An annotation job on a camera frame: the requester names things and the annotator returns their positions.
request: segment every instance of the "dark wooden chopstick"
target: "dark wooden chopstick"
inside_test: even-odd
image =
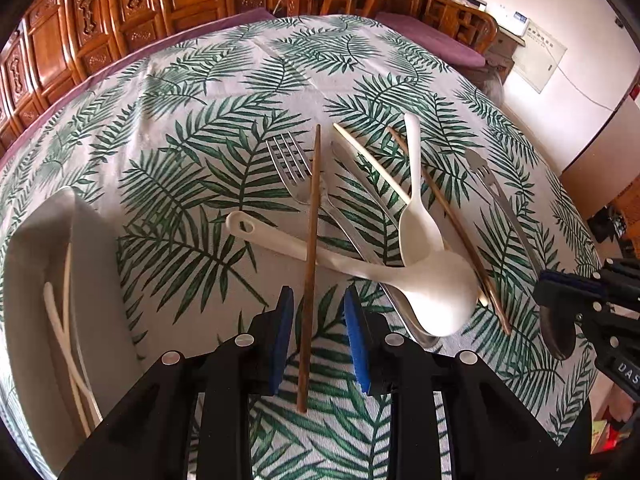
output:
[[[409,150],[404,139],[400,137],[400,135],[398,135],[398,132],[396,132],[390,126],[388,126],[386,129],[389,131],[389,133],[391,133],[392,137],[396,140],[398,146],[400,146],[400,149],[404,152],[404,154],[408,155]],[[500,296],[498,296],[498,291],[495,290],[494,282],[492,282],[491,277],[489,277],[489,274],[486,272],[486,269],[482,264],[482,260],[480,259],[480,255],[478,254],[476,246],[466,234],[465,228],[460,222],[456,211],[451,207],[451,204],[443,195],[440,186],[438,186],[438,184],[436,184],[436,182],[432,179],[431,174],[429,173],[429,171],[427,171],[425,165],[421,164],[420,166],[422,168],[422,177],[424,178],[424,181],[427,183],[427,186],[429,186],[429,188],[433,191],[433,195],[436,197],[436,200],[444,209],[444,213],[449,216],[449,219],[451,220],[454,229],[458,233],[458,236],[462,240],[466,251],[469,253],[469,256],[471,256],[474,267],[480,275],[480,280],[482,281],[482,285],[484,286],[484,291],[489,296],[489,301],[491,301],[492,305],[494,306],[496,316],[498,316],[498,320],[500,320],[502,330],[506,335],[511,335],[511,323],[504,313],[504,308],[502,307]]]
[[[316,142],[311,172],[311,206],[309,231],[306,240],[305,291],[302,298],[302,327],[300,330],[300,364],[298,365],[298,396],[300,413],[306,413],[311,362],[311,332],[314,325],[314,289],[316,285],[316,245],[318,241],[318,209],[320,207],[320,124],[316,126]]]

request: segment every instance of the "screw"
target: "screw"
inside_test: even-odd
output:
[[[471,350],[460,352],[460,360],[465,365],[474,365],[478,362],[478,356]]]
[[[171,366],[175,365],[180,360],[180,354],[178,352],[171,350],[169,352],[165,352],[162,355],[162,364]]]
[[[255,339],[251,334],[240,334],[236,336],[235,341],[237,346],[251,346]]]
[[[392,334],[387,334],[385,336],[385,343],[389,346],[400,346],[402,343],[404,343],[404,337],[395,332]]]

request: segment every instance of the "metal fork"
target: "metal fork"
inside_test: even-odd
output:
[[[486,190],[494,198],[496,203],[500,206],[500,208],[506,215],[514,231],[516,231],[522,247],[529,257],[531,267],[533,267],[533,270],[537,275],[540,275],[540,272],[542,272],[543,269],[542,264],[540,264],[540,260],[538,259],[538,255],[536,254],[536,251],[533,249],[533,247],[531,247],[529,239],[523,231],[518,217],[513,212],[513,208],[511,207],[509,199],[504,194],[504,191],[500,187],[500,184],[498,184],[498,180],[496,179],[494,172],[491,171],[491,168],[489,168],[489,163],[484,160],[484,158],[482,158],[482,156],[480,156],[478,152],[475,152],[470,148],[467,148],[465,150],[465,158],[469,163],[469,169],[473,174],[476,174],[480,177],[480,180],[482,181],[482,184],[484,184]]]
[[[312,167],[297,140],[291,133],[279,134],[267,139],[267,149],[289,194],[296,202],[310,205]],[[372,264],[382,264],[376,251],[367,243],[349,219],[331,202],[322,176],[320,177],[320,207],[338,224],[363,260]],[[425,349],[432,348],[439,338],[425,332],[404,294],[392,286],[383,283],[380,283],[380,286],[416,342]]]

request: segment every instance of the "white ladle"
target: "white ladle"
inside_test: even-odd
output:
[[[400,255],[402,262],[410,266],[444,250],[444,242],[438,225],[422,203],[422,156],[420,152],[420,121],[411,113],[404,114],[406,140],[409,147],[411,168],[411,201],[400,215]]]
[[[297,260],[306,259],[305,242],[242,211],[227,216],[226,228],[233,236],[250,243]],[[462,256],[450,251],[433,252],[407,267],[385,267],[318,248],[316,262],[349,276],[400,289],[420,324],[434,336],[444,337],[457,332],[471,318],[476,307],[476,274]]]

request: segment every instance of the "leaf print tablecloth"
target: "leaf print tablecloth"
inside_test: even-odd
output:
[[[302,296],[303,266],[234,239],[223,223],[240,208],[305,237],[306,211],[276,174],[265,142],[271,136],[291,132],[310,150],[320,123],[331,195],[380,257],[399,264],[398,232],[327,149],[331,124],[342,123],[408,187],[407,161],[385,134],[387,125],[404,132],[405,110],[420,117],[425,160],[459,207],[514,329],[505,336],[492,309],[479,305],[468,325],[435,350],[477,351],[561,442],[593,383],[593,348],[579,335],[568,361],[548,354],[531,298],[534,273],[504,215],[469,173],[465,148],[488,159],[546,267],[584,275],[595,270],[590,236],[544,160],[491,102],[440,59],[372,20],[243,25],[181,41],[94,82],[29,132],[2,168],[0,260],[30,212],[72,186],[117,231],[126,317],[145,367],[167,350],[212,351],[273,308],[281,285],[292,286],[296,301]],[[398,196],[364,161],[360,165],[399,215]],[[464,254],[429,189],[423,193],[446,238]],[[330,219],[321,218],[322,243],[355,254]],[[366,308],[403,330],[375,283],[318,270],[310,411],[302,416],[295,409],[296,318],[280,393],[251,401],[258,478],[386,476],[389,399],[361,394],[338,310],[352,282]],[[46,475],[4,344],[0,367],[2,419]]]

